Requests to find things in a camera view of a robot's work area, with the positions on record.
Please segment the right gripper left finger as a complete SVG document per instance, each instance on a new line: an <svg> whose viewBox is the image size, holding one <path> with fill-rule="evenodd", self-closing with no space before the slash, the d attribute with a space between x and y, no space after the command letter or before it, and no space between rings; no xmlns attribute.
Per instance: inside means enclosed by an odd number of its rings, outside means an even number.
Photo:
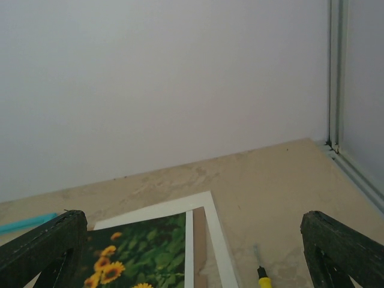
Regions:
<svg viewBox="0 0 384 288"><path fill-rule="evenodd" d="M67 211L1 246L1 287L71 287L87 239L87 219Z"/></svg>

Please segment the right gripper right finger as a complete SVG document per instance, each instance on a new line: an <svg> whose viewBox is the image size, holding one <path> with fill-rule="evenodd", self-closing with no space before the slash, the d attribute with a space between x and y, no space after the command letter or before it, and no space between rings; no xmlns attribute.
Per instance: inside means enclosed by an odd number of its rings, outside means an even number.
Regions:
<svg viewBox="0 0 384 288"><path fill-rule="evenodd" d="M303 215L304 256L314 287L383 287L383 245L320 212Z"/></svg>

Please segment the teal wooden photo frame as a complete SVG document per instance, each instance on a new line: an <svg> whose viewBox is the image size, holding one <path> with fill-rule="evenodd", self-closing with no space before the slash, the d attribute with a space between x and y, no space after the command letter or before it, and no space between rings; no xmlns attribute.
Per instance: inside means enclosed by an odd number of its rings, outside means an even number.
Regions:
<svg viewBox="0 0 384 288"><path fill-rule="evenodd" d="M40 226L56 218L57 216L58 216L57 213L49 213L49 214L43 214L37 217L32 217L25 220L20 220L20 221L12 222L9 224L5 224L0 227L0 234L4 235L11 232L27 229L30 227Z"/></svg>

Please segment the sunflower photo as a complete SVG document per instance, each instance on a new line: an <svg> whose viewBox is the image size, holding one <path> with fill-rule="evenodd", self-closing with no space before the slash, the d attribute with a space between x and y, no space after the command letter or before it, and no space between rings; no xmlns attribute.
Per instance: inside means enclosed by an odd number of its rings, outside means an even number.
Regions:
<svg viewBox="0 0 384 288"><path fill-rule="evenodd" d="M70 287L188 287L188 213L87 232Z"/></svg>

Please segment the yellow handled screwdriver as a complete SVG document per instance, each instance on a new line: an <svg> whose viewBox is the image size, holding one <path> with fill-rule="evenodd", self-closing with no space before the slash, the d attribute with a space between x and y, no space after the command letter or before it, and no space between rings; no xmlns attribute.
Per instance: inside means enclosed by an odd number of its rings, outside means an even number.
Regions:
<svg viewBox="0 0 384 288"><path fill-rule="evenodd" d="M260 258L259 250L257 245L253 245L254 255L257 260L258 268L257 268L257 274L259 277L259 287L260 288L272 288L272 281L269 278L263 263Z"/></svg>

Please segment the white passe-partout mat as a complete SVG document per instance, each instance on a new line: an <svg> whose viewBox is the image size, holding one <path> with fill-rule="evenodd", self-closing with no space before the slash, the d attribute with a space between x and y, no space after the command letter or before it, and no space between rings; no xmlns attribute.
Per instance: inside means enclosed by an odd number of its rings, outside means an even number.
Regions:
<svg viewBox="0 0 384 288"><path fill-rule="evenodd" d="M154 204L102 220L95 224L94 229L106 229L113 226L170 216L173 214L183 213L185 211L191 211L200 207L203 207L205 210L208 229L213 244L213 250L222 286L241 287L241 282L239 281L238 273L233 266L234 261L232 260L227 239L223 233L222 225L220 223L210 191Z"/></svg>

